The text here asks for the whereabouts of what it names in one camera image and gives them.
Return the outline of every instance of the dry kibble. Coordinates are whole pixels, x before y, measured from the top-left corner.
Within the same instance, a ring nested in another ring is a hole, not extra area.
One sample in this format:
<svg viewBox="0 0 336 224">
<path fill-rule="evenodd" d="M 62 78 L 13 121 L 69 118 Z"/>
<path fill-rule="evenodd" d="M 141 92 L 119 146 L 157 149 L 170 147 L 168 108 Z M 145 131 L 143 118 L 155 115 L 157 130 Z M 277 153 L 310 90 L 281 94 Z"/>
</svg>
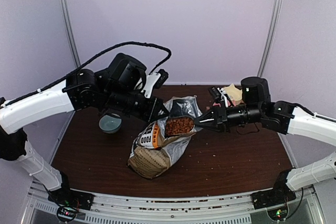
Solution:
<svg viewBox="0 0 336 224">
<path fill-rule="evenodd" d="M 194 127 L 194 120 L 188 116 L 170 118 L 166 121 L 166 137 L 190 132 Z"/>
</svg>

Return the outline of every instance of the lavender backdrop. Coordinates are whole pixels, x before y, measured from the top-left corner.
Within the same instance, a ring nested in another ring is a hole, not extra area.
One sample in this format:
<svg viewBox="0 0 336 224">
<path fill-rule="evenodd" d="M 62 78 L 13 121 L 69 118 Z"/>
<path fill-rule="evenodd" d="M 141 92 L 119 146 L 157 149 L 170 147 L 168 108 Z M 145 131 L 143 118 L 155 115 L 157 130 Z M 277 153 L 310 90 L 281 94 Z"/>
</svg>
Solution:
<svg viewBox="0 0 336 224">
<path fill-rule="evenodd" d="M 283 0 L 264 77 L 273 100 L 299 102 L 336 117 L 336 0 Z M 336 147 L 287 136 L 299 166 L 320 160 Z M 336 180 L 316 186 L 327 223 L 335 223 Z"/>
<path fill-rule="evenodd" d="M 164 68 L 174 84 L 240 83 L 256 75 L 274 0 L 67 0 L 82 62 L 118 42 L 169 47 Z M 152 68 L 155 49 L 123 48 Z M 90 66 L 106 67 L 117 51 Z"/>
<path fill-rule="evenodd" d="M 36 90 L 74 68 L 59 0 L 0 0 L 0 97 Z M 36 122 L 25 130 L 35 149 L 50 160 L 69 115 Z M 0 159 L 1 223 L 18 223 L 31 178 Z"/>
</svg>

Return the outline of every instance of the pet food bag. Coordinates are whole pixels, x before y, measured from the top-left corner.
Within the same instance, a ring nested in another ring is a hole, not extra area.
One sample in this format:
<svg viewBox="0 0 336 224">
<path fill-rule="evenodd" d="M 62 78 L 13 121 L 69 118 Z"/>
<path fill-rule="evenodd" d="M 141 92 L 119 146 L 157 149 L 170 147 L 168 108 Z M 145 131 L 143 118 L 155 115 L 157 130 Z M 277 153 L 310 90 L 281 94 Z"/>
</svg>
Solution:
<svg viewBox="0 0 336 224">
<path fill-rule="evenodd" d="M 128 166 L 145 178 L 155 178 L 183 155 L 192 135 L 201 128 L 193 119 L 202 115 L 196 97 L 173 97 L 165 102 L 170 116 L 149 124 L 134 140 Z"/>
</svg>

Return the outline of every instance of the wooden table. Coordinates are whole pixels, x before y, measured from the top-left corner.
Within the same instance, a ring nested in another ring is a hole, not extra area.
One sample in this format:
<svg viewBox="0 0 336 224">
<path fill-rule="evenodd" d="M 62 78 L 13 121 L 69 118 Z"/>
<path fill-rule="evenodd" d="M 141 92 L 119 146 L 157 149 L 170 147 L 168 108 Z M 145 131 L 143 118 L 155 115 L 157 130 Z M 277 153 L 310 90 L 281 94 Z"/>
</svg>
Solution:
<svg viewBox="0 0 336 224">
<path fill-rule="evenodd" d="M 207 86 L 163 86 L 155 95 L 197 95 L 204 112 L 212 104 Z M 136 118 L 122 117 L 116 134 L 98 126 L 98 111 L 79 111 L 58 149 L 53 165 L 69 176 L 72 188 L 134 197 L 194 197 L 242 193 L 273 186 L 280 171 L 291 168 L 275 132 L 239 135 L 202 130 L 193 136 L 184 155 L 160 177 L 148 180 L 126 166 L 134 138 L 144 127 Z M 248 125 L 242 133 L 254 131 Z"/>
</svg>

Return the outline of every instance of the gray bowl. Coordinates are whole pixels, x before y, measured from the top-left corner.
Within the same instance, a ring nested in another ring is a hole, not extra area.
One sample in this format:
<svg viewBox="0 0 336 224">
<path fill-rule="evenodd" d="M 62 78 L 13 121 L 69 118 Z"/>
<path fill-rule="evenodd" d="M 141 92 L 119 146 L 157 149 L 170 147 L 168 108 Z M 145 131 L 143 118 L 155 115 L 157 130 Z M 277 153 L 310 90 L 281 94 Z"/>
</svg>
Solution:
<svg viewBox="0 0 336 224">
<path fill-rule="evenodd" d="M 121 118 L 117 114 L 110 115 L 104 115 L 99 120 L 99 127 L 102 131 L 104 131 L 107 134 L 112 134 L 117 132 L 121 127 Z"/>
</svg>

